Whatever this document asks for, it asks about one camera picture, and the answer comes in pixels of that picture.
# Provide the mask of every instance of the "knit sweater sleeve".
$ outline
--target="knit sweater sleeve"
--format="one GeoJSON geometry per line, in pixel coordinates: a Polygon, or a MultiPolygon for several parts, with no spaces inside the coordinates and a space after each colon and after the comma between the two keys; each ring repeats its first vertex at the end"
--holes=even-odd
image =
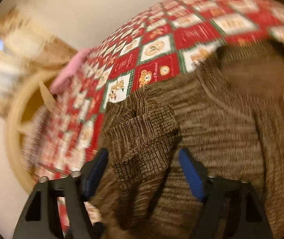
{"type": "Polygon", "coordinates": [[[108,126],[105,133],[120,187],[116,217],[123,229],[132,227],[151,211],[152,202],[161,193],[178,139],[178,125],[171,109],[148,107],[147,100],[141,105],[143,92],[141,89],[133,93],[121,105],[127,107],[126,113],[135,111],[135,116],[108,126]]]}
{"type": "Polygon", "coordinates": [[[98,141],[98,148],[104,147],[110,151],[111,141],[107,139],[107,132],[114,126],[128,121],[135,116],[135,112],[127,108],[124,104],[108,103],[106,106],[106,113],[104,115],[103,125],[98,141]]]}

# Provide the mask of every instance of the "teddy bear print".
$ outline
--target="teddy bear print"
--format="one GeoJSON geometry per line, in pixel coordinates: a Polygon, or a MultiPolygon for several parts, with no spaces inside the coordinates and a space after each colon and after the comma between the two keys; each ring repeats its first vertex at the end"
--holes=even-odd
{"type": "Polygon", "coordinates": [[[125,47],[124,53],[130,51],[136,44],[137,44],[137,40],[135,39],[125,47]]]}
{"type": "Polygon", "coordinates": [[[116,91],[117,90],[124,90],[124,80],[116,81],[115,85],[111,87],[111,91],[109,93],[109,100],[114,99],[116,100],[116,91]]]}
{"type": "Polygon", "coordinates": [[[175,17],[183,17],[186,15],[187,15],[187,11],[185,10],[185,8],[178,10],[172,14],[172,16],[175,16],[175,17]]]}
{"type": "Polygon", "coordinates": [[[61,125],[61,131],[65,132],[67,130],[67,128],[69,127],[70,119],[71,119],[71,116],[69,114],[67,114],[63,118],[63,122],[62,122],[62,125],[61,125]]]}
{"type": "Polygon", "coordinates": [[[213,17],[218,17],[218,16],[225,14],[225,11],[222,8],[219,8],[219,7],[209,10],[209,12],[213,17]]]}
{"type": "Polygon", "coordinates": [[[194,63],[197,63],[200,60],[206,59],[208,57],[209,53],[206,49],[200,48],[198,50],[198,54],[191,55],[191,59],[194,63]]]}
{"type": "Polygon", "coordinates": [[[180,25],[192,24],[192,20],[191,20],[191,18],[190,18],[189,15],[179,18],[179,19],[177,20],[177,22],[178,22],[180,25]]]}
{"type": "Polygon", "coordinates": [[[152,79],[152,72],[142,70],[141,76],[139,79],[140,88],[148,84],[151,81],[151,79],[152,79]]]}
{"type": "Polygon", "coordinates": [[[95,107],[95,99],[92,99],[89,107],[89,112],[92,112],[94,107],[95,107]]]}
{"type": "Polygon", "coordinates": [[[66,157],[65,163],[69,166],[69,168],[72,171],[79,170],[82,167],[84,158],[85,158],[84,150],[78,150],[76,148],[73,148],[71,152],[71,156],[66,157]]]}
{"type": "Polygon", "coordinates": [[[82,128],[77,149],[87,148],[90,145],[93,131],[93,121],[89,120],[82,128]]]}
{"type": "Polygon", "coordinates": [[[160,67],[160,75],[165,76],[170,73],[170,68],[168,66],[160,67]]]}
{"type": "Polygon", "coordinates": [[[245,23],[240,18],[226,19],[221,24],[223,28],[242,28],[245,26],[245,23]]]}
{"type": "Polygon", "coordinates": [[[156,36],[162,35],[164,33],[163,29],[157,28],[150,34],[149,38],[155,38],[156,36]]]}
{"type": "Polygon", "coordinates": [[[153,56],[154,54],[156,54],[156,53],[160,52],[161,50],[163,50],[164,46],[165,46],[165,43],[163,41],[153,42],[146,49],[145,55],[153,56]]]}
{"type": "Polygon", "coordinates": [[[106,81],[107,81],[107,78],[109,77],[109,74],[110,74],[110,70],[109,70],[109,71],[108,71],[108,70],[104,71],[104,72],[102,73],[102,75],[101,75],[101,78],[100,78],[100,80],[99,80],[99,83],[100,83],[100,84],[105,84],[106,81]]]}
{"type": "Polygon", "coordinates": [[[78,93],[77,97],[74,100],[73,107],[78,109],[84,102],[86,96],[86,91],[83,91],[81,93],[78,93]]]}

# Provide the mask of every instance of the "tan fabric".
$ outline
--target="tan fabric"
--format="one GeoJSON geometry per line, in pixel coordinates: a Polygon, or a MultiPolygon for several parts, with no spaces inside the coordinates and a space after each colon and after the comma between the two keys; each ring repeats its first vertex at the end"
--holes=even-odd
{"type": "MultiPolygon", "coordinates": [[[[209,171],[249,178],[264,201],[274,238],[283,237],[284,89],[270,83],[256,92],[223,74],[232,76],[230,64],[236,72],[256,62],[276,69],[282,62],[284,68],[284,46],[265,41],[222,47],[194,73],[108,104],[100,145],[108,147],[110,161],[91,202],[107,226],[105,238],[189,237],[201,203],[179,165],[184,147],[209,171]]],[[[284,78],[281,71],[270,74],[284,78]]]]}
{"type": "Polygon", "coordinates": [[[76,50],[17,10],[0,19],[0,116],[5,117],[20,85],[39,69],[59,69],[76,50]]]}
{"type": "Polygon", "coordinates": [[[30,132],[23,137],[22,165],[28,172],[32,172],[38,160],[39,141],[47,121],[48,113],[49,110],[47,106],[42,105],[31,119],[30,132]]]}

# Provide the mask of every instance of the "metal screw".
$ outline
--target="metal screw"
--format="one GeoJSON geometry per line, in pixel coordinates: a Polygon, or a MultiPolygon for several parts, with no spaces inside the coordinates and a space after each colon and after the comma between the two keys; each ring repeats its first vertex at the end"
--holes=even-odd
{"type": "Polygon", "coordinates": [[[242,178],[240,179],[240,182],[241,182],[241,183],[249,183],[249,179],[246,178],[246,177],[242,177],[242,178]]]}
{"type": "Polygon", "coordinates": [[[73,171],[71,172],[71,177],[75,178],[75,177],[79,177],[81,175],[80,171],[73,171]]]}
{"type": "Polygon", "coordinates": [[[209,178],[216,178],[217,177],[217,173],[216,172],[208,172],[207,176],[209,178]]]}
{"type": "Polygon", "coordinates": [[[49,180],[49,178],[47,176],[42,176],[42,177],[39,178],[39,182],[40,183],[44,183],[44,182],[46,182],[48,180],[49,180]]]}

